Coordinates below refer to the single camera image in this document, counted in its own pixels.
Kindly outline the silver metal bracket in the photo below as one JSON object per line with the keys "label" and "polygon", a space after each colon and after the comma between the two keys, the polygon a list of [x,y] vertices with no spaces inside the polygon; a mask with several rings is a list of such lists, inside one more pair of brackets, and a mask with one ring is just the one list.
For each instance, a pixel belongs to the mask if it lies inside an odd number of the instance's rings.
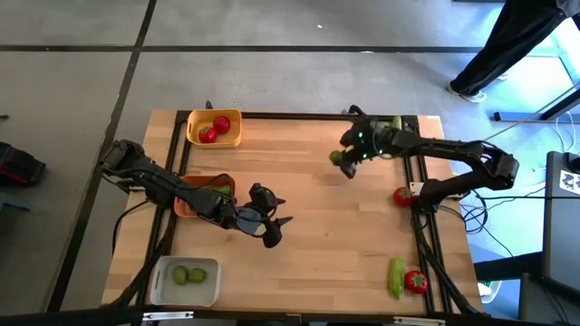
{"label": "silver metal bracket", "polygon": [[393,318],[393,323],[395,325],[402,326],[447,326],[445,320],[403,317],[403,316],[395,316]]}
{"label": "silver metal bracket", "polygon": [[193,319],[194,312],[144,312],[143,321],[167,321]]}

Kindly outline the dark grey cart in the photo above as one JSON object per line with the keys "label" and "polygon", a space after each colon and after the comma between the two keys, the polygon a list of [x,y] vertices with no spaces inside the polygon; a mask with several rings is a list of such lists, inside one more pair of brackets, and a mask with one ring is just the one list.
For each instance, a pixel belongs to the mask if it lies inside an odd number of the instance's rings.
{"label": "dark grey cart", "polygon": [[568,168],[577,158],[556,151],[546,156],[542,274],[580,294],[580,174]]}

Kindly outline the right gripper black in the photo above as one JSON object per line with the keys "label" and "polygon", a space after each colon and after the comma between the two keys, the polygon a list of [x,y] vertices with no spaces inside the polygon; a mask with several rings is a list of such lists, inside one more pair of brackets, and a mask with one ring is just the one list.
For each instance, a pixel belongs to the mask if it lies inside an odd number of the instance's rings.
{"label": "right gripper black", "polygon": [[349,179],[353,179],[356,174],[356,163],[375,158],[395,159],[392,154],[388,154],[379,148],[375,135],[372,133],[354,133],[351,136],[351,140],[341,139],[340,144],[343,146],[342,153],[346,153],[346,157],[351,161],[342,161],[339,164],[339,168]]}

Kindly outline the black and red bag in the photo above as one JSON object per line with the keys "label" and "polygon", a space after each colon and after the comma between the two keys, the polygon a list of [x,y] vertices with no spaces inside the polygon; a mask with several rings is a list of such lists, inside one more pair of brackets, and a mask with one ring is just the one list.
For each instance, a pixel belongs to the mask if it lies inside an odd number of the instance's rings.
{"label": "black and red bag", "polygon": [[45,168],[45,163],[29,153],[0,142],[0,186],[34,186]]}

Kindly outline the white green container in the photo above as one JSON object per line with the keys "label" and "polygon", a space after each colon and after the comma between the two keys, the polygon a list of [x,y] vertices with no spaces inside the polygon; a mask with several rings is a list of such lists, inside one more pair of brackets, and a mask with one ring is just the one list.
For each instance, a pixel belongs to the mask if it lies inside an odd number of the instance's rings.
{"label": "white green container", "polygon": [[489,304],[495,300],[501,284],[501,281],[478,283],[478,291],[483,304]]}

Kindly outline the person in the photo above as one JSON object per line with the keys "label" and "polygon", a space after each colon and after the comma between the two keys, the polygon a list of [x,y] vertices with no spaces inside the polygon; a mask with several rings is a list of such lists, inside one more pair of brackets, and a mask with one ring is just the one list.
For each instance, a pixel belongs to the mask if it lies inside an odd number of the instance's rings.
{"label": "person", "polygon": [[483,92],[542,43],[565,19],[580,14],[580,0],[506,0],[484,47],[447,90],[481,103]]}

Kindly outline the grey metal floor stand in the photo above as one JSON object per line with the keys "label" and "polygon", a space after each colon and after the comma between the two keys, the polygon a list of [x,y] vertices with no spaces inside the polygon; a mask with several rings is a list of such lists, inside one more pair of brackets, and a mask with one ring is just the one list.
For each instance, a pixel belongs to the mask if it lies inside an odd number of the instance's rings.
{"label": "grey metal floor stand", "polygon": [[532,123],[550,123],[555,122],[557,118],[569,113],[572,109],[580,106],[580,81],[568,91],[565,91],[559,97],[549,102],[535,112],[511,112],[497,111],[494,112],[490,119],[494,122],[532,122]]}

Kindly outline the yellow plastic basket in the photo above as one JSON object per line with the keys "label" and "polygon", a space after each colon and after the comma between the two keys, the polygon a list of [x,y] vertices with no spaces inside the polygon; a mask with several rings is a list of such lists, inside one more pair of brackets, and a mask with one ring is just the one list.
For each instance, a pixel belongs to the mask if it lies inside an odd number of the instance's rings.
{"label": "yellow plastic basket", "polygon": [[[231,128],[228,133],[217,136],[217,141],[202,144],[198,140],[198,131],[203,127],[213,127],[213,120],[218,116],[230,119]],[[242,114],[238,109],[193,110],[188,116],[187,139],[201,149],[230,149],[241,142]]]}

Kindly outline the black aluminium table frame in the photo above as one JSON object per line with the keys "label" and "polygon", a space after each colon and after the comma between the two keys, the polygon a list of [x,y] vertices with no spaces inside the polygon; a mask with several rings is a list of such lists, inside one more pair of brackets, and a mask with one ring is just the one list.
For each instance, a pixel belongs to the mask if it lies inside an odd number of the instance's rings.
{"label": "black aluminium table frame", "polygon": [[237,198],[254,183],[270,187],[288,218],[279,245],[194,218],[178,221],[171,252],[219,262],[221,286],[212,317],[293,321],[423,316],[416,295],[393,299],[387,270],[394,256],[417,265],[408,211],[392,203],[406,181],[399,160],[363,164],[346,178],[328,159],[350,120],[341,114],[247,113],[234,149],[198,149],[186,137],[187,113],[155,110],[142,146],[160,165],[185,175],[227,173]]}

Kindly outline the orange plastic basket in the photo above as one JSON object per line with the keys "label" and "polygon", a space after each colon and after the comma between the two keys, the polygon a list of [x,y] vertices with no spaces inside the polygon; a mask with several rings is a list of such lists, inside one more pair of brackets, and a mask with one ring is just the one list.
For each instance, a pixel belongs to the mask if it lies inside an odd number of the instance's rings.
{"label": "orange plastic basket", "polygon": [[[223,174],[219,176],[196,176],[196,175],[187,175],[182,177],[182,180],[185,181],[188,185],[193,187],[201,187],[206,188],[206,186],[224,186],[230,185],[232,186],[235,194],[236,190],[236,182],[235,180],[228,174]],[[174,212],[177,216],[180,217],[196,217],[196,212],[181,198],[176,197],[174,200]]]}

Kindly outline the white plastic basket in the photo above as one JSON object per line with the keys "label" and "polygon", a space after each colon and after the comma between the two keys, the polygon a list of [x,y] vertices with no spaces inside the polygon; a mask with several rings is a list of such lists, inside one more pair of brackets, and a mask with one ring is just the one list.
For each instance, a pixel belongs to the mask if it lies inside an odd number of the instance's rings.
{"label": "white plastic basket", "polygon": [[[175,284],[171,273],[178,265],[204,269],[206,280],[203,283]],[[155,305],[210,307],[218,300],[221,274],[221,265],[212,258],[162,256],[154,267],[150,302]]]}

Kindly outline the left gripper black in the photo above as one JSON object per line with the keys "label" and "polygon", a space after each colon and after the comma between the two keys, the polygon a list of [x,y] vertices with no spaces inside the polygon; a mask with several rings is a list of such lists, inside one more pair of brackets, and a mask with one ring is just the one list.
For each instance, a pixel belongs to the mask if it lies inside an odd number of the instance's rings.
{"label": "left gripper black", "polygon": [[268,213],[257,208],[227,206],[226,216],[230,226],[246,235],[262,235],[266,248],[274,248],[282,240],[281,226],[289,223],[292,216],[272,219]]}

